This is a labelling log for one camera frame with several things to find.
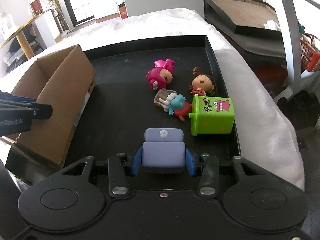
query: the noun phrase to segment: green toy box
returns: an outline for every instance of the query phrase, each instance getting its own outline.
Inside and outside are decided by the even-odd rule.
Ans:
[[[191,133],[229,134],[235,120],[235,111],[230,98],[201,97],[192,99]]]

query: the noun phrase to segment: wooden table leg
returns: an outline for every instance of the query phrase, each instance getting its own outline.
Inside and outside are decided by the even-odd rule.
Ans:
[[[35,54],[33,53],[33,50],[31,49],[24,33],[19,32],[16,37],[22,48],[22,51],[24,52],[24,55],[26,55],[27,59],[31,59]]]

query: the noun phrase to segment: bed sheet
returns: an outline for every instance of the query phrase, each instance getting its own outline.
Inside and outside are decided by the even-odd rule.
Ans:
[[[38,58],[80,44],[85,51],[108,44],[173,35],[206,35],[215,52],[232,98],[242,156],[304,189],[304,169],[295,130],[281,113],[240,54],[195,11],[168,9],[97,24],[68,37],[28,60],[0,80],[0,90],[11,92]]]

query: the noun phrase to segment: doll face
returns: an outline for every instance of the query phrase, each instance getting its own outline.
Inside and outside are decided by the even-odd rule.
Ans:
[[[205,75],[196,76],[196,78],[191,83],[193,87],[202,88],[204,91],[209,92],[214,88],[210,78]]]
[[[167,84],[170,84],[171,81],[172,81],[172,74],[170,71],[166,70],[166,69],[163,69],[160,71],[160,76],[163,77]]]

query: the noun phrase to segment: wooden table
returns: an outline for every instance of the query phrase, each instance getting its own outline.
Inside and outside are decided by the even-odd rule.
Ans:
[[[44,11],[41,14],[38,14],[36,16],[34,16],[32,19],[30,19],[29,21],[27,21],[24,25],[22,25],[21,27],[18,28],[18,30],[16,32],[14,32],[9,38],[7,38],[4,43],[2,43],[0,45],[0,49],[6,45],[10,40],[12,40],[14,37],[17,37],[17,40],[21,46],[22,51],[24,52],[24,54],[26,55],[27,59],[31,59],[35,54],[33,52],[33,50],[31,49],[29,42],[27,41],[26,36],[23,33],[23,29],[25,27],[27,27],[29,24],[31,24],[32,22],[34,22],[36,19],[38,19],[40,16],[44,15],[46,11]]]

